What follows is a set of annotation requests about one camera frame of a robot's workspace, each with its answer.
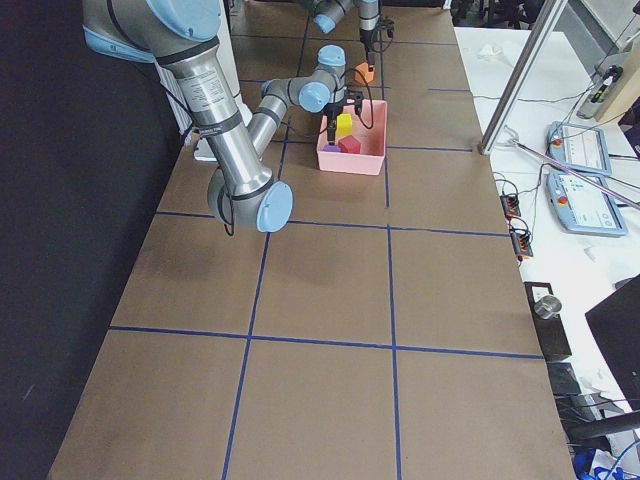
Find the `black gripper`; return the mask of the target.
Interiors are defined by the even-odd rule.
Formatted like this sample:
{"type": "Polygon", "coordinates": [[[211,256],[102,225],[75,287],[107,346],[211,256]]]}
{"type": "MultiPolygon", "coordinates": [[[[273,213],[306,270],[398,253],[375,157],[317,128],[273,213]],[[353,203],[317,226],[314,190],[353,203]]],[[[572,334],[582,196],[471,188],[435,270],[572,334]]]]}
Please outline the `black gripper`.
{"type": "Polygon", "coordinates": [[[371,19],[363,19],[360,22],[360,42],[366,50],[366,63],[369,70],[375,69],[375,45],[382,40],[385,34],[388,43],[391,43],[395,34],[395,23],[388,17],[377,16],[371,19]]]}
{"type": "Polygon", "coordinates": [[[346,107],[352,107],[355,114],[360,117],[362,114],[362,104],[364,94],[358,90],[347,89],[341,99],[335,102],[329,102],[325,105],[322,113],[327,119],[327,143],[335,144],[337,130],[337,116],[343,113],[346,107]]]}

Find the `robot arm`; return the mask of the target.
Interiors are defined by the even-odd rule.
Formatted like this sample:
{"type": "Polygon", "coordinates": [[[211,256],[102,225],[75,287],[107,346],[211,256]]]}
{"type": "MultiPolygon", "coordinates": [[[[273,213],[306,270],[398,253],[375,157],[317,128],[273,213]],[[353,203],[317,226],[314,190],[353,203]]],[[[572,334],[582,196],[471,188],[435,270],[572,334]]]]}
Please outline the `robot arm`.
{"type": "Polygon", "coordinates": [[[313,23],[324,34],[332,32],[352,11],[357,12],[359,40],[365,51],[365,62],[369,72],[375,69],[377,55],[382,55],[382,36],[392,42],[394,21],[382,15],[382,3],[375,0],[298,0],[313,23]]]}
{"type": "Polygon", "coordinates": [[[262,155],[289,107],[341,113],[348,98],[344,50],[326,45],[311,75],[266,82],[259,107],[245,122],[218,59],[219,2],[85,1],[82,6],[85,41],[93,51],[157,63],[174,75],[195,128],[218,162],[207,193],[215,218],[226,228],[282,229],[293,193],[275,179],[262,155]]]}

